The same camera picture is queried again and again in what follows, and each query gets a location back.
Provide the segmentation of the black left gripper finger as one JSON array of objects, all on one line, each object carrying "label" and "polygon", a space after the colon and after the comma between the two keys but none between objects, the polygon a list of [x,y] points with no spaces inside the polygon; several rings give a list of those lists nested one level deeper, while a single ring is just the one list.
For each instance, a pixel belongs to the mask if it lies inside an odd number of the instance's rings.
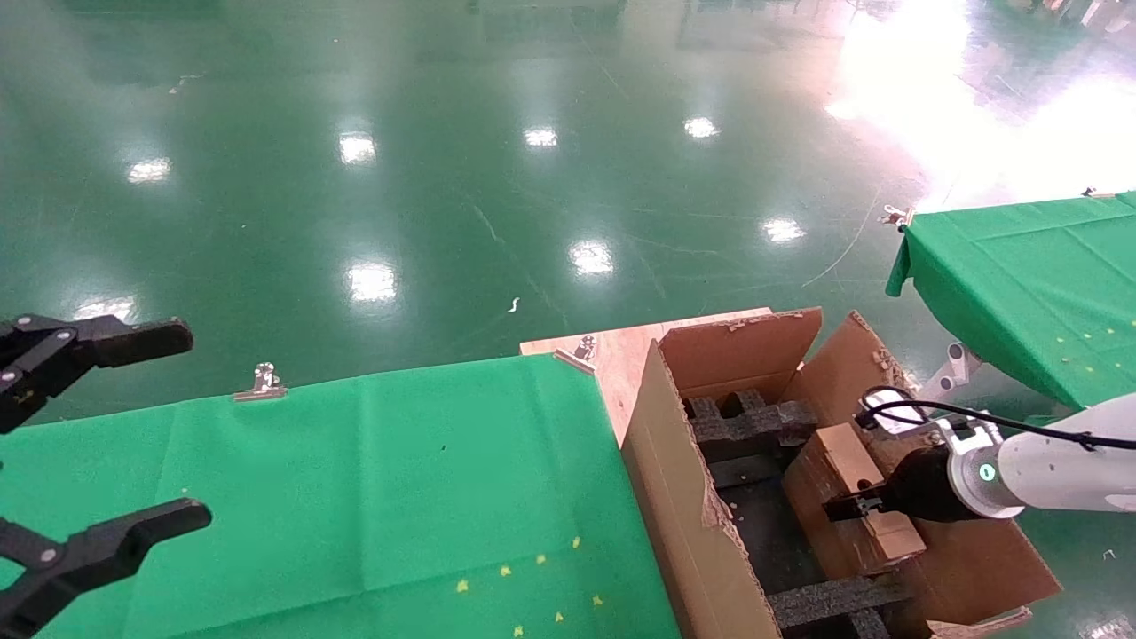
[{"label": "black left gripper finger", "polygon": [[57,542],[3,518],[1,555],[23,573],[1,592],[1,634],[33,638],[82,595],[137,574],[154,546],[212,521],[206,504],[174,499],[107,518]]},{"label": "black left gripper finger", "polygon": [[189,352],[191,327],[178,317],[130,325],[114,315],[53,320],[20,315],[1,327],[1,432],[25,426],[94,368],[130,367]]}]

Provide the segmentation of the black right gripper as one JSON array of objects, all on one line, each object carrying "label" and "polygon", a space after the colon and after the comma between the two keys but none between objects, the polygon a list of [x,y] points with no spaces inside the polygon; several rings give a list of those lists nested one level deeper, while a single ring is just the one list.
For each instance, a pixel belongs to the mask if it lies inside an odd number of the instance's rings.
[{"label": "black right gripper", "polygon": [[924,446],[908,453],[887,478],[885,486],[840,496],[824,503],[832,522],[866,518],[872,512],[901,512],[907,517],[950,523],[964,521],[963,504],[950,478],[951,450],[947,446]]}]

